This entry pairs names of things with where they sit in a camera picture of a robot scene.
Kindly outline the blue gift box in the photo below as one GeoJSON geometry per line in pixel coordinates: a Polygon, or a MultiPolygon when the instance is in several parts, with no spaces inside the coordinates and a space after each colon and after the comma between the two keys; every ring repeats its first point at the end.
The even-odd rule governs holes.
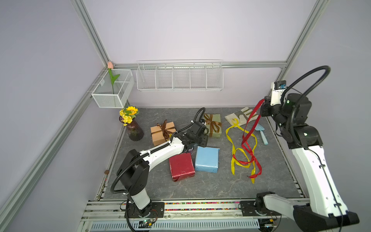
{"type": "Polygon", "coordinates": [[[217,173],[219,148],[197,147],[195,170],[209,173],[217,173]]]}

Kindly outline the red gift box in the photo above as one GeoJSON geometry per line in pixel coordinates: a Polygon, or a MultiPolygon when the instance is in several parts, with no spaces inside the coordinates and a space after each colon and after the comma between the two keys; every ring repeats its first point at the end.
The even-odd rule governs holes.
{"type": "Polygon", "coordinates": [[[191,153],[182,153],[169,158],[169,165],[174,182],[194,177],[196,173],[191,153]]]}

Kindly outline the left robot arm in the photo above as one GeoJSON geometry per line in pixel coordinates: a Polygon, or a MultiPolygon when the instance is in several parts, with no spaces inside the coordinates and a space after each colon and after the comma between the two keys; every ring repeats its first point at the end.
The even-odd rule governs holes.
{"type": "Polygon", "coordinates": [[[146,191],[149,172],[167,159],[192,150],[194,146],[206,147],[206,131],[205,120],[193,121],[159,146],[129,151],[111,185],[111,193],[126,195],[129,202],[142,214],[150,211],[152,201],[146,191]]]}

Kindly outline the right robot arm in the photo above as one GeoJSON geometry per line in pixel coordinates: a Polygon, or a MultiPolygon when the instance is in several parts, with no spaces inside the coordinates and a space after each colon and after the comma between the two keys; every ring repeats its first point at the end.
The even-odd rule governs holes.
{"type": "Polygon", "coordinates": [[[311,102],[306,96],[289,94],[260,101],[260,116],[272,117],[279,125],[282,137],[297,160],[302,172],[310,201],[281,197],[274,192],[257,194],[256,212],[277,212],[294,220],[303,232],[342,229],[360,222],[357,213],[348,210],[334,184],[324,155],[323,143],[316,128],[305,124],[311,102]]]}

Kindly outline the brown ribbon on orange box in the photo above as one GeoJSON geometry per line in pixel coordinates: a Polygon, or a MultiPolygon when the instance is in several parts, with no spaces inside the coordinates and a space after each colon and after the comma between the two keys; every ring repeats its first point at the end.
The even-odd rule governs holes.
{"type": "Polygon", "coordinates": [[[168,122],[167,120],[164,120],[162,124],[158,123],[157,126],[161,129],[165,140],[169,140],[176,132],[175,124],[173,122],[168,122]]]}

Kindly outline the orange gift box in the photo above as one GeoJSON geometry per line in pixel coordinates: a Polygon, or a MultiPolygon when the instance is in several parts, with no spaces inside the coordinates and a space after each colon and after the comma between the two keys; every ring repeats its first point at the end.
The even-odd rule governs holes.
{"type": "Polygon", "coordinates": [[[165,120],[162,124],[157,124],[150,128],[152,142],[154,146],[159,146],[168,141],[176,132],[175,124],[165,120]]]}

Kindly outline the light blue garden trowel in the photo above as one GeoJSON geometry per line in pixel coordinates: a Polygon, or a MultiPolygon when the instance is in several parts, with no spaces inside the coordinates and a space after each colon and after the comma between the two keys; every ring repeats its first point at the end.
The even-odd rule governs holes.
{"type": "Polygon", "coordinates": [[[263,141],[264,145],[268,145],[269,144],[268,143],[268,140],[267,140],[267,138],[266,138],[266,136],[264,134],[265,128],[262,125],[257,124],[255,130],[258,131],[258,132],[260,132],[260,135],[261,135],[261,138],[262,138],[262,141],[263,141]]]}

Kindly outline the white gardening glove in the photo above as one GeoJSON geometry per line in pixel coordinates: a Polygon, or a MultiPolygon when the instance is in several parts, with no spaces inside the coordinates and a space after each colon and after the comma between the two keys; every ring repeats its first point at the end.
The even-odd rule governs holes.
{"type": "Polygon", "coordinates": [[[229,114],[225,116],[225,119],[227,122],[233,126],[237,121],[239,123],[239,126],[245,125],[247,123],[247,120],[251,116],[250,121],[256,120],[258,118],[258,113],[252,114],[253,109],[249,107],[245,107],[235,113],[229,114]]]}

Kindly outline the dark glass vase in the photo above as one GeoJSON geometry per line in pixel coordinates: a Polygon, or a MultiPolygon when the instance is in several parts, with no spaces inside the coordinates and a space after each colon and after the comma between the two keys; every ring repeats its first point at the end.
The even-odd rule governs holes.
{"type": "Polygon", "coordinates": [[[127,127],[130,140],[140,141],[144,137],[144,131],[142,130],[142,128],[139,126],[135,119],[132,119],[131,121],[125,120],[122,116],[120,116],[119,120],[121,123],[124,124],[125,127],[127,127]]]}

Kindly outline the yellow sunflower bouquet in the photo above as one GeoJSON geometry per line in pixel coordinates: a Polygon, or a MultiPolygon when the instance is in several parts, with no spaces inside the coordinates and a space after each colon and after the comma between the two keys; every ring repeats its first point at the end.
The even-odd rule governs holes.
{"type": "Polygon", "coordinates": [[[127,126],[134,122],[134,119],[140,113],[139,109],[134,106],[128,106],[123,108],[119,112],[119,121],[123,123],[124,126],[127,126]]]}

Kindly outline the small white mesh basket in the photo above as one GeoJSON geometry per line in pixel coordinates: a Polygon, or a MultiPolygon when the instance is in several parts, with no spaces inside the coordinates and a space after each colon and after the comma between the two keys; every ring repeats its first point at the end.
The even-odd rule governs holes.
{"type": "Polygon", "coordinates": [[[133,86],[134,78],[131,70],[108,69],[100,77],[91,95],[99,108],[122,109],[127,103],[133,86]]]}

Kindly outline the artificial pink tulip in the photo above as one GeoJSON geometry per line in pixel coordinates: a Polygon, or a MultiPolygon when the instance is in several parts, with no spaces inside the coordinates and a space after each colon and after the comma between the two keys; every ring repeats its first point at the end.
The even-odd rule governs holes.
{"type": "Polygon", "coordinates": [[[115,94],[114,84],[115,84],[116,80],[120,77],[120,74],[113,74],[114,65],[111,61],[108,61],[107,68],[108,68],[108,73],[110,75],[112,92],[113,92],[113,94],[115,94]]]}

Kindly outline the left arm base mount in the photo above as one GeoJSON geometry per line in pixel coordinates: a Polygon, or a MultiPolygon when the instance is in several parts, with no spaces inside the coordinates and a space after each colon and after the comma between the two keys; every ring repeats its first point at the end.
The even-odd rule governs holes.
{"type": "Polygon", "coordinates": [[[162,218],[165,213],[164,202],[150,202],[148,206],[140,210],[135,203],[126,206],[126,213],[129,218],[162,218]]]}

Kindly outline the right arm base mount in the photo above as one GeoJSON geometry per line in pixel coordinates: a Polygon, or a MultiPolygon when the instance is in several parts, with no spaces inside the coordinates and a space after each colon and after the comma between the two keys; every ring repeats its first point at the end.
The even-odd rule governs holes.
{"type": "Polygon", "coordinates": [[[281,214],[269,210],[264,203],[264,196],[274,194],[274,192],[267,191],[258,193],[254,200],[240,201],[238,208],[242,211],[242,215],[245,216],[266,216],[275,215],[280,216],[281,214]]]}

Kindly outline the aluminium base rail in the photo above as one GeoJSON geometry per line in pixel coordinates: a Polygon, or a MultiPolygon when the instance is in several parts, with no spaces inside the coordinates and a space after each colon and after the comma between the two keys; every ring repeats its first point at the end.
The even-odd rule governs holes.
{"type": "Polygon", "coordinates": [[[156,211],[138,217],[126,216],[126,202],[88,202],[77,231],[79,232],[280,232],[291,219],[278,212],[258,214],[253,199],[160,200],[156,211]]]}

